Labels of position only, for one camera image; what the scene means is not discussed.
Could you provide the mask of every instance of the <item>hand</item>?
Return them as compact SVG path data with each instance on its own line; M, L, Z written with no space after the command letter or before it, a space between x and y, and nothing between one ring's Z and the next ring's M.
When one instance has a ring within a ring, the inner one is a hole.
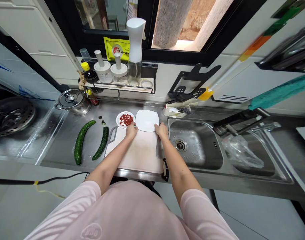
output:
M160 123L159 127L157 124L155 124L155 130L156 133L159 135L160 139L168 139L168 129L166 127L166 125L162 122Z
M136 127L136 123L132 122L126 129L126 138L133 140L137 135L138 128Z

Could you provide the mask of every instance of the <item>chopped red chili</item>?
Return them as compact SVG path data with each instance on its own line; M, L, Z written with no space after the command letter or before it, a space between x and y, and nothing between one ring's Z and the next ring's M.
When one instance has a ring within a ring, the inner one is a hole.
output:
M123 114L121 117L120 117L120 125L121 126L129 126L133 121L133 118L131 115L129 114Z

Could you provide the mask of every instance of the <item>white spray bottle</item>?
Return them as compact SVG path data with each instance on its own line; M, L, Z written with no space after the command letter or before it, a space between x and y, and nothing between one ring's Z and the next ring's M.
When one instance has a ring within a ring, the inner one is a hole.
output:
M131 18L127 22L130 49L128 61L128 82L131 86L139 86L142 64L141 42L146 40L146 20L142 18Z

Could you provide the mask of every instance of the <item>white jar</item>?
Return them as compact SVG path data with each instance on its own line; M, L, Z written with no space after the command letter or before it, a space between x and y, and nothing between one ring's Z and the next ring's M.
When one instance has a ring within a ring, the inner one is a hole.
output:
M119 85L126 85L128 82L128 67L121 63L120 53L115 53L116 64L112 65L110 70L113 75L113 83Z
M110 67L111 67L110 62L104 61L102 59L100 50L96 50L95 54L96 54L98 62L95 63L93 68L95 69L95 71L99 77L99 81L102 83L111 83L112 74L111 74L111 70L110 70Z

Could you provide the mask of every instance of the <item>green cucumber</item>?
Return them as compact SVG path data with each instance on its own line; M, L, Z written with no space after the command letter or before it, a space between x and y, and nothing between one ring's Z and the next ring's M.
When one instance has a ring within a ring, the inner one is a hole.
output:
M74 152L74 156L75 156L75 161L76 164L78 166L81 165L82 163L82 144L83 144L83 139L86 135L86 132L88 130L88 128L90 128L92 125L94 125L96 123L95 120L91 120L90 122L86 123L82 129L80 130L77 140L76 140L76 145L75 145L75 152Z
M108 135L109 135L109 128L104 127L100 146L99 146L97 152L95 153L95 155L93 155L93 157L92 157L93 161L97 160L100 157L100 155L103 153L103 150L105 150L106 144L108 142Z

